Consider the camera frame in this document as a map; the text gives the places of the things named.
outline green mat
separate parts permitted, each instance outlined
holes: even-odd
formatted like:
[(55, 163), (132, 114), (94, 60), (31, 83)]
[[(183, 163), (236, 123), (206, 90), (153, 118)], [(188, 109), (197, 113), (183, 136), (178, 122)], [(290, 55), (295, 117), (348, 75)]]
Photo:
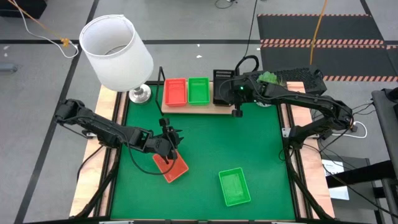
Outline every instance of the green mat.
[[(122, 148), (112, 219), (294, 220), (286, 165), (278, 159), (282, 138), (275, 106), (242, 106), (243, 118), (228, 115), (166, 114), (185, 139), (178, 151), (189, 171), (168, 184), (139, 171)], [(129, 104), (128, 126), (161, 133), (154, 96)], [(152, 156), (133, 151), (145, 170), (159, 172)], [(218, 172), (242, 167), (251, 202), (227, 207)]]

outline lamp base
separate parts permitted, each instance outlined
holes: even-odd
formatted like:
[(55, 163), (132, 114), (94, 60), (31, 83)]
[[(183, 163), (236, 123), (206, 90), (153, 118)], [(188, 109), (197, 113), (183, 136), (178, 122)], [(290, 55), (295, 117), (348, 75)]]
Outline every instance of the lamp base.
[(151, 90), (149, 86), (145, 84), (129, 92), (130, 100), (139, 104), (147, 103), (151, 96)]

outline floor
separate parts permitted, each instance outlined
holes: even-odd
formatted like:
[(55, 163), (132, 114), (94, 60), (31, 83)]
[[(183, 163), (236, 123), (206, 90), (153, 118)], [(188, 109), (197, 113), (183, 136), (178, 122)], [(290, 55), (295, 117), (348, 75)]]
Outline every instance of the floor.
[[(96, 1), (47, 1), (40, 22), (63, 37), (76, 40)], [(366, 2), (383, 38), (398, 40), (395, 12), (398, 2)], [(256, 13), (313, 14), (319, 13), (322, 6), (323, 1), (319, 0), (266, 0), (258, 2)], [(217, 9), (214, 0), (99, 0), (94, 18), (124, 14), (143, 40), (192, 40), (187, 44), (153, 42), (147, 48), (154, 58), (155, 68), (163, 66), (167, 77), (211, 77), (213, 69), (232, 69), (243, 56), (253, 7), (254, 0), (238, 1), (229, 9)], [(329, 1), (326, 13), (363, 14), (364, 9), (359, 0), (334, 0)], [(49, 36), (32, 21), (28, 21), (28, 26), (35, 34)], [(16, 63), (19, 68), (16, 73), (0, 75), (0, 179), (4, 180), (0, 185), (0, 218), (3, 223), (13, 223), (17, 216), (24, 222), (68, 218), (86, 141), (60, 126), (56, 126), (52, 138), (47, 135), (44, 140), (52, 127), (52, 115), (63, 94), (62, 89), (68, 86), (65, 80), (70, 80), (73, 74), (67, 98), (82, 100), (93, 109), (100, 83), (85, 54), (81, 54), (74, 67), (72, 59), (64, 58), (51, 44), (8, 44), (5, 40), (37, 39), (25, 31), (21, 19), (0, 17), (0, 27), (7, 31), (0, 32), (0, 62)], [(259, 39), (256, 20), (251, 38)], [(203, 39), (218, 41), (203, 44)], [(239, 41), (229, 44), (228, 40)], [(251, 44), (248, 54), (259, 57), (258, 48), (258, 44)], [(66, 50), (68, 55), (73, 53), (73, 49)], [(248, 71), (253, 66), (247, 62), (242, 70)], [(150, 79), (155, 80), (156, 76), (157, 69)], [(373, 90), (394, 88), (397, 83), (326, 82), (326, 85), (327, 95), (354, 107), (370, 102)], [(330, 149), (342, 156), (369, 158), (371, 163), (388, 159), (376, 114), (356, 119), (366, 125), (368, 137), (342, 138)], [(40, 166), (36, 166), (38, 157), (44, 156), (41, 172), (32, 176), (34, 169), (40, 171)], [(30, 197), (23, 199), (26, 192), (32, 193), (31, 200)], [(22, 201), (28, 205), (25, 212), (20, 209)], [(375, 223), (369, 211), (339, 208), (335, 211), (342, 220)]]

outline lamp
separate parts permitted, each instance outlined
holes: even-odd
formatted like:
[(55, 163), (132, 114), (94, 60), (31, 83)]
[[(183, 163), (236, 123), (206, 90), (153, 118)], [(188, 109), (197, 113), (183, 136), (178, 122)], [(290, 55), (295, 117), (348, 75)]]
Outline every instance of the lamp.
[(154, 61), (133, 24), (123, 15), (98, 17), (79, 37), (102, 85), (114, 91), (130, 91), (130, 100), (144, 103), (150, 88), (144, 83), (154, 69)]

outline paper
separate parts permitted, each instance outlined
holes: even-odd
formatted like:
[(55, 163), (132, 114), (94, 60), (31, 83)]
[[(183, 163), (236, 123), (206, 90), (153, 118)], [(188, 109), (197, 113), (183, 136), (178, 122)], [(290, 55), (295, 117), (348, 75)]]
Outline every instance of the paper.
[[(343, 167), (342, 162), (322, 159), (322, 164), (332, 174), (338, 174), (338, 173), (344, 172), (344, 167)], [(329, 173), (326, 172), (325, 169), (324, 169), (324, 171), (325, 171), (325, 176), (329, 176)], [(341, 199), (341, 200), (349, 200), (347, 187), (335, 187), (335, 188), (329, 189), (329, 193), (330, 193), (331, 198)]]

